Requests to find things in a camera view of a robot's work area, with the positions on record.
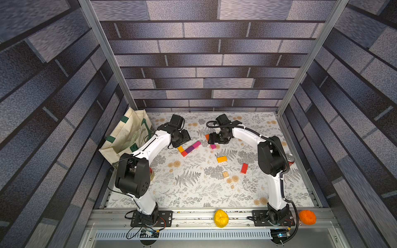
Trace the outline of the orange-yellow wooden block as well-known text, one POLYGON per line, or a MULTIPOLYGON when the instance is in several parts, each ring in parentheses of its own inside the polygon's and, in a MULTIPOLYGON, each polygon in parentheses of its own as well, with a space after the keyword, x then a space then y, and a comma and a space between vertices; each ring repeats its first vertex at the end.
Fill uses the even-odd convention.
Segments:
POLYGON ((185 151, 182 146, 178 147, 177 149, 179 150, 180 153, 183 153, 185 151))

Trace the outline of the magenta wooden block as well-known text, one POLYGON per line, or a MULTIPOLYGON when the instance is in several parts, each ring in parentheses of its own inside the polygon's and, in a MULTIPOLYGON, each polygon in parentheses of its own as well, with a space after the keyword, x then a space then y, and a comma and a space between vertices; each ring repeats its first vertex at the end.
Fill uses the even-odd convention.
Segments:
POLYGON ((194 147, 194 149, 198 148, 201 145, 200 141, 195 142, 192 146, 194 147))

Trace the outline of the yellow-orange wooden block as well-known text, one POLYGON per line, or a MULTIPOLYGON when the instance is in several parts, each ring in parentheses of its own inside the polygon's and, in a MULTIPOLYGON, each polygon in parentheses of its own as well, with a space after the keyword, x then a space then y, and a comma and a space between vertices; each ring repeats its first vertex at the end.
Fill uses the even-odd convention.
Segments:
POLYGON ((227 161, 227 157, 226 157, 226 156, 218 157, 218 158, 217 158, 217 162, 218 162, 218 163, 222 163, 222 162, 226 162, 226 161, 227 161))

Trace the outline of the purple wooden block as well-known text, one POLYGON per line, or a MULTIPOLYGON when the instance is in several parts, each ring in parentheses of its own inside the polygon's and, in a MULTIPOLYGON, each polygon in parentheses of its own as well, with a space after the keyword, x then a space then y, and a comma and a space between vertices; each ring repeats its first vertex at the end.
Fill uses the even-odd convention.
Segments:
POLYGON ((194 150, 194 147, 193 147, 193 146, 190 146, 190 147, 188 147, 188 148, 185 150, 185 152, 189 154, 189 153, 191 153, 193 150, 194 150))

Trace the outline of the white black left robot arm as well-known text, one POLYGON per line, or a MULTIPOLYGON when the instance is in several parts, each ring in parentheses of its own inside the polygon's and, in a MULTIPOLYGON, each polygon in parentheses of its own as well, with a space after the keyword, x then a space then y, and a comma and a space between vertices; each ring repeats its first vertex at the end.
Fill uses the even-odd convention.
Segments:
POLYGON ((148 189, 150 186, 150 165, 164 149, 178 148, 191 140, 184 129, 185 119, 172 115, 171 120, 160 125, 152 137, 132 154, 123 154, 118 162, 115 186, 122 193, 132 197, 142 217, 158 218, 158 204, 148 189))

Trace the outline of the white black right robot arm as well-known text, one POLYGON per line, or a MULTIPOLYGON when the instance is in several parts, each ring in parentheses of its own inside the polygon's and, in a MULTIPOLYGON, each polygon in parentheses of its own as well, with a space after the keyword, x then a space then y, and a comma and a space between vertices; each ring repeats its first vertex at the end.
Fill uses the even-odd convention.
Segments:
POLYGON ((209 144, 228 144, 232 138, 238 138, 257 149, 258 167, 267 175, 269 198, 267 217, 271 225, 280 225, 290 214, 289 206, 293 202, 284 194, 284 174, 289 172, 289 163, 277 136, 265 137, 245 127, 242 122, 230 121, 225 114, 206 123, 211 129, 219 128, 219 132, 209 135, 209 144))

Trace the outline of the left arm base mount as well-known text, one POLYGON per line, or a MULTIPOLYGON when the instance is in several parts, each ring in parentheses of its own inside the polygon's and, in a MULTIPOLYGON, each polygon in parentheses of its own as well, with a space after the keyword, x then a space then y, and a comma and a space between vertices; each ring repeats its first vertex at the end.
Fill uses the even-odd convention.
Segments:
POLYGON ((144 215, 135 210, 131 218, 131 227, 160 227, 167 228, 172 226, 173 211, 160 210, 154 211, 152 215, 144 215))

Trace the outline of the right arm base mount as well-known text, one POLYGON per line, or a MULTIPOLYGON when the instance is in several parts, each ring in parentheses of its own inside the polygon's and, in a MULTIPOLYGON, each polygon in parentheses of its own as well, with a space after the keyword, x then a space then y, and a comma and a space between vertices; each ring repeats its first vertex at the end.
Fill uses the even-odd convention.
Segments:
POLYGON ((254 226, 274 226, 274 227, 292 227, 295 226, 295 220, 292 213, 287 211, 275 210, 253 210, 252 216, 247 219, 254 222, 254 226))

